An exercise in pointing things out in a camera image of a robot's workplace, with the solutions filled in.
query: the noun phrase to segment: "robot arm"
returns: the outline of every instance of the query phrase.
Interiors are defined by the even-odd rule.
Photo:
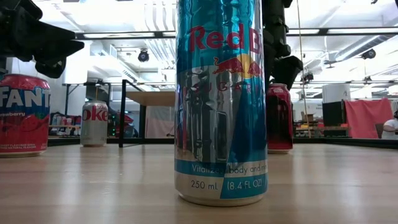
[[[66,58],[84,47],[75,33],[40,22],[42,11],[31,0],[0,0],[0,56],[35,60],[36,70],[59,78]]]

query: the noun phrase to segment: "red fanta can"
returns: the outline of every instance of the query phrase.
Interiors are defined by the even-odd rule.
[[[285,84],[269,85],[266,96],[268,153],[287,154],[293,149],[290,93]]]
[[[40,78],[0,76],[0,157],[37,156],[47,149],[50,87]]]

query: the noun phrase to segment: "ceiling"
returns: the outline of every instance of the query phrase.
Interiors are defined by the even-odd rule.
[[[175,30],[176,0],[168,1],[116,1],[34,0],[44,12],[43,21],[75,32],[127,32]],[[392,27],[398,25],[398,9],[394,0],[294,0],[285,10],[290,28],[322,27]],[[300,19],[297,2],[299,2]],[[352,57],[342,62],[325,65],[325,62],[353,47],[378,36],[288,37],[292,55],[302,58],[304,72],[314,74],[314,81],[361,81],[367,76],[372,80],[398,79],[398,38],[373,46],[377,57],[371,60]],[[137,57],[141,49],[147,49],[148,62]],[[122,78],[133,77],[139,82],[175,81],[175,39],[152,40],[96,40],[91,45],[91,69],[89,77],[108,79],[120,83]],[[321,93],[321,84],[305,86],[307,91]],[[372,84],[371,91],[388,95],[391,85]],[[365,85],[352,85],[358,91]],[[301,86],[292,89],[292,98],[299,98]],[[147,86],[146,91],[173,90],[173,86]]]

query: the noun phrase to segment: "cable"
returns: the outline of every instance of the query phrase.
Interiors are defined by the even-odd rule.
[[[301,20],[300,20],[300,6],[299,6],[299,0],[297,0],[297,15],[298,15],[298,37],[299,37],[299,42],[300,42],[300,57],[301,57],[301,61],[303,62],[303,43],[302,43],[302,36],[301,36]],[[306,101],[306,99],[305,99],[304,69],[302,70],[302,81],[303,81],[303,94],[304,94],[304,112],[305,112],[305,119],[307,120],[308,136],[309,136],[309,138],[311,138],[310,121],[308,120],[308,113],[307,113],[307,101]]]

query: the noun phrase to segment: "white ceiling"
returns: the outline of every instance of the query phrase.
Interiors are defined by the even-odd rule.
[[[394,0],[378,0],[376,4],[371,4],[371,0],[295,0],[291,7],[285,10],[286,23],[290,28],[299,27],[297,1],[300,6],[301,28],[398,25],[391,24],[391,21],[398,16]],[[85,0],[84,4],[63,3],[62,0],[34,0],[34,2],[43,10],[44,22],[76,32],[175,30],[175,0],[121,2]],[[398,53],[391,53],[398,46],[397,37],[375,47],[374,50],[377,52],[375,59],[365,62],[362,59],[352,58],[333,64],[333,68],[326,69],[328,65],[323,65],[323,61],[328,60],[328,54],[339,52],[361,38],[363,37],[302,37],[301,49],[298,37],[288,37],[287,42],[292,48],[292,55],[301,58],[305,54],[304,64],[314,59],[320,60],[319,66],[312,68],[316,81],[363,80],[368,75],[377,75],[373,80],[398,78],[397,72],[386,72],[398,66],[398,63],[392,60],[398,57]],[[117,61],[106,62],[107,59],[93,59],[90,76],[120,77],[119,80],[113,79],[120,82],[121,70],[127,67],[142,82],[174,81],[175,71],[172,69],[175,60],[175,40],[103,40],[100,44],[104,49],[109,49],[110,45],[115,47],[118,51],[118,59],[125,66],[115,68],[114,64]],[[138,61],[140,49],[149,49],[148,62]],[[309,91],[322,91],[320,87],[322,85],[309,85],[307,88]]]

